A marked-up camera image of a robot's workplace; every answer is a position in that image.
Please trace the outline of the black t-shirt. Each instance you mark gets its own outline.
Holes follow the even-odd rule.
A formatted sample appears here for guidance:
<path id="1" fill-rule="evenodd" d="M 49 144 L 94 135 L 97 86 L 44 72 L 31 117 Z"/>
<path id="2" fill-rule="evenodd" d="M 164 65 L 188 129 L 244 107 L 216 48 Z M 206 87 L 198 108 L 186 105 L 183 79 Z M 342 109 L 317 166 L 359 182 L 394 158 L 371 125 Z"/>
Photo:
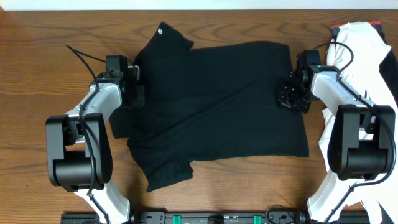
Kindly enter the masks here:
<path id="1" fill-rule="evenodd" d="M 303 116 L 277 106 L 292 71 L 285 44 L 255 41 L 196 49 L 161 23 L 135 57 L 142 108 L 114 111 L 116 138 L 152 192 L 193 176 L 193 161 L 247 156 L 308 157 Z"/>

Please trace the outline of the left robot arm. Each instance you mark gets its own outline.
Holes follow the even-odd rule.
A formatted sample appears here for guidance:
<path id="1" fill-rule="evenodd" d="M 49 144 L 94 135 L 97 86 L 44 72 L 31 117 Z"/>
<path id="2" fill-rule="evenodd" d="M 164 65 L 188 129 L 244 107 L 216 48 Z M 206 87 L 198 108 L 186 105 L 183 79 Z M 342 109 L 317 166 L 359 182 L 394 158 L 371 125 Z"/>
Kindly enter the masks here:
<path id="1" fill-rule="evenodd" d="M 68 223 L 139 223 L 139 215 L 112 180 L 113 159 L 105 125 L 125 104 L 125 89 L 140 79 L 137 65 L 107 69 L 89 85 L 87 95 L 64 115 L 45 123 L 47 169 L 52 185 L 85 200 L 94 217 Z"/>

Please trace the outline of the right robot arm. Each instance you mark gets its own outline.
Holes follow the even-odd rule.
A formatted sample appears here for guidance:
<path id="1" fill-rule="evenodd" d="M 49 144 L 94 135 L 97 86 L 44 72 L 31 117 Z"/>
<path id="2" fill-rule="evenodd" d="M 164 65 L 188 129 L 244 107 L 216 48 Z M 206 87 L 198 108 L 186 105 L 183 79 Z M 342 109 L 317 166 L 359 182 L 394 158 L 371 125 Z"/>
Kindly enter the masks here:
<path id="1" fill-rule="evenodd" d="M 328 223 L 357 188 L 379 185 L 396 163 L 395 112 L 362 97 L 334 66 L 300 65 L 277 95 L 280 107 L 306 113 L 318 98 L 335 116 L 327 149 L 330 167 L 307 200 L 307 223 Z"/>

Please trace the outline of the white clothes pile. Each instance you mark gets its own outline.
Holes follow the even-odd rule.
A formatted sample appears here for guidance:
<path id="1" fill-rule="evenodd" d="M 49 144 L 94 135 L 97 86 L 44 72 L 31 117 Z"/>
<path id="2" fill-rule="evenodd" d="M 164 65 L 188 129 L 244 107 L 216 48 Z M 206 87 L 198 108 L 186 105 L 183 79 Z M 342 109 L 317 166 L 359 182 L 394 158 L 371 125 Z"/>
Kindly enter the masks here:
<path id="1" fill-rule="evenodd" d="M 332 39 L 326 63 L 342 69 L 342 77 L 360 95 L 377 105 L 397 109 L 397 59 L 383 33 L 368 22 L 347 23 Z M 315 195 L 310 213 L 323 221 L 336 203 L 356 183 L 341 181 L 331 170 Z M 381 184 L 355 188 L 344 206 L 362 203 L 371 223 L 397 223 L 397 171 Z"/>

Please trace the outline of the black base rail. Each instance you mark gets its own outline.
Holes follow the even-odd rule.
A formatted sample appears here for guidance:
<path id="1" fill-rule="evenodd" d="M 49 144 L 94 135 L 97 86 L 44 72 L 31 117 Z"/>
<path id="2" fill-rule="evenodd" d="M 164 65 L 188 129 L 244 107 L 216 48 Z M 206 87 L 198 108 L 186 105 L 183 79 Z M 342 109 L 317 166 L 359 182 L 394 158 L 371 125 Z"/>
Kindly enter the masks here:
<path id="1" fill-rule="evenodd" d="M 67 213 L 61 215 L 61 224 L 101 223 L 94 213 Z M 134 224 L 304 224 L 323 223 L 311 220 L 303 210 L 297 212 L 282 211 L 282 208 L 266 213 L 165 213 L 161 211 L 134 212 L 129 221 Z M 335 221 L 337 224 L 369 224 L 366 212 L 342 212 Z"/>

